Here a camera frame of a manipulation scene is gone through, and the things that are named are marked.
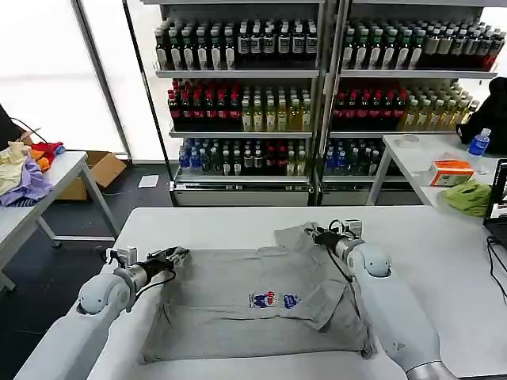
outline purple cloth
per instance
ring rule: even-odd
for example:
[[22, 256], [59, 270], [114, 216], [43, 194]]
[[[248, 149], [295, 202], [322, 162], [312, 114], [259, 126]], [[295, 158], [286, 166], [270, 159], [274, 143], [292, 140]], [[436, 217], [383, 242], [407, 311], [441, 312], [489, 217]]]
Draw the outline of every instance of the purple cloth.
[[9, 206], [21, 199], [41, 200], [53, 187], [42, 177], [40, 167], [33, 158], [27, 157], [21, 172], [19, 185], [0, 196], [0, 206]]

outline white paper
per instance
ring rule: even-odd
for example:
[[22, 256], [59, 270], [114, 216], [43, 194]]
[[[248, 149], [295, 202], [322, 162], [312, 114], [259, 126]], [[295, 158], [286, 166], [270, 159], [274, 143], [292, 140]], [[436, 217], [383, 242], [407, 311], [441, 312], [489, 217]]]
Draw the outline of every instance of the white paper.
[[155, 188], [157, 187], [158, 176], [143, 176], [139, 182], [139, 188]]

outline plastic water bottle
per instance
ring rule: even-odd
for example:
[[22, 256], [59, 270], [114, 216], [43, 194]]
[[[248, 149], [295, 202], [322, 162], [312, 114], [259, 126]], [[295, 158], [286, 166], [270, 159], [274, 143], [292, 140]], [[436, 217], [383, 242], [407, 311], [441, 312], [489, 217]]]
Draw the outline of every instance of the plastic water bottle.
[[474, 139], [470, 143], [470, 146], [468, 147], [468, 153], [471, 156], [480, 158], [484, 154], [484, 152], [486, 152], [486, 148], [490, 144], [490, 133], [491, 133], [490, 129], [484, 128], [482, 129], [480, 135], [476, 135], [474, 137]]

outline green cloth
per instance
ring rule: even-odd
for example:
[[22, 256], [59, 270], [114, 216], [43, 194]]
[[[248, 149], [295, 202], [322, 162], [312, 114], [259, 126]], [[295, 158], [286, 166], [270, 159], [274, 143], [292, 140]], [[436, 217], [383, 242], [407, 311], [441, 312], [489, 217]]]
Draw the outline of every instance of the green cloth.
[[442, 192], [445, 201], [465, 215], [484, 216], [490, 202], [491, 186], [469, 180]]

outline red cloth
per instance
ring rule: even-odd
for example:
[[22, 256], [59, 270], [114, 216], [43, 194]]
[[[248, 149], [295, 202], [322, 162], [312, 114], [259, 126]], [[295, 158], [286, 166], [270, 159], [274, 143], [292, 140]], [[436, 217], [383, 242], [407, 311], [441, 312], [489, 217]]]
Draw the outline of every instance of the red cloth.
[[37, 144], [32, 144], [32, 149], [38, 150], [39, 152], [44, 152], [42, 157], [45, 157], [49, 161], [49, 165], [52, 164], [55, 159], [55, 150], [59, 146], [63, 145], [63, 142], [39, 142]]

